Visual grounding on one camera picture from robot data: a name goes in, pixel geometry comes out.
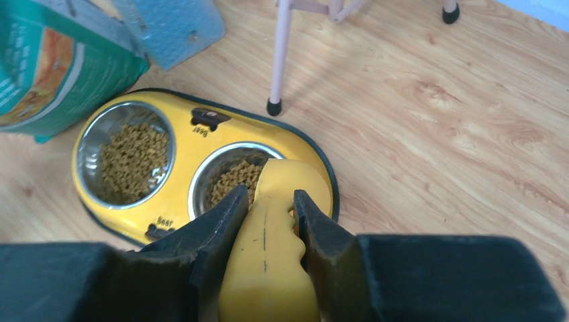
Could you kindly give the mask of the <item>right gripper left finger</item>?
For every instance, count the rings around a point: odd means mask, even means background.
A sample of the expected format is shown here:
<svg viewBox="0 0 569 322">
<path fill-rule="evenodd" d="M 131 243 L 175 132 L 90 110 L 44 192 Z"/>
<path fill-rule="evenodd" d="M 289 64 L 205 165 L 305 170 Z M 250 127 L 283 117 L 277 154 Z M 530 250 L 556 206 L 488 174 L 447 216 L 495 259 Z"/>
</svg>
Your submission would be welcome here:
<svg viewBox="0 0 569 322">
<path fill-rule="evenodd" d="M 240 185 L 138 251 L 99 242 L 1 245 L 2 321 L 208 321 L 248 212 Z"/>
</svg>

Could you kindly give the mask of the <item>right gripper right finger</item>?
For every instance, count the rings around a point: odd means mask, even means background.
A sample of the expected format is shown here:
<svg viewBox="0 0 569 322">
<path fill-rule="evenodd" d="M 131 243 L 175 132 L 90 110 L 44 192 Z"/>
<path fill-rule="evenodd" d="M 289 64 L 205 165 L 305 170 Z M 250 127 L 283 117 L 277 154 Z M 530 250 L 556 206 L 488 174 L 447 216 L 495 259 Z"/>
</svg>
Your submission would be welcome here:
<svg viewBox="0 0 569 322">
<path fill-rule="evenodd" d="M 354 235 L 293 199 L 325 321 L 564 321 L 536 257 L 500 235 Z"/>
</svg>

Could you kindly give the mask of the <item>yellow plastic scoop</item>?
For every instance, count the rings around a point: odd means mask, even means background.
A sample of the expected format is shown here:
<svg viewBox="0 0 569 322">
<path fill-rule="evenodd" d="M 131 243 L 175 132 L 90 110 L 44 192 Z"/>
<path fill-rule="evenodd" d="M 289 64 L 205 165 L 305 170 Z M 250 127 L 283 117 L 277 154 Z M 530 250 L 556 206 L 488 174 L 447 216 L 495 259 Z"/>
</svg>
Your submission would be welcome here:
<svg viewBox="0 0 569 322">
<path fill-rule="evenodd" d="M 331 211 L 330 189 L 316 169 L 298 160 L 270 159 L 227 262 L 220 321 L 320 320 L 313 283 L 301 265 L 306 247 L 290 214 L 296 190 L 308 192 L 319 210 Z"/>
</svg>

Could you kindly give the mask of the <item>green pet food bag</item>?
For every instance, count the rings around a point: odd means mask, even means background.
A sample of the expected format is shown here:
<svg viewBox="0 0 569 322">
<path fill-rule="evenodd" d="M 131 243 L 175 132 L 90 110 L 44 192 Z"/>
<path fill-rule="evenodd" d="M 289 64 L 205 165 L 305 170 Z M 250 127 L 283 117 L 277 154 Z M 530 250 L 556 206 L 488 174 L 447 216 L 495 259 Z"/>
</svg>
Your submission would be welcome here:
<svg viewBox="0 0 569 322">
<path fill-rule="evenodd" d="M 149 64 L 90 1 L 1 2 L 1 131 L 45 142 L 131 87 Z"/>
</svg>

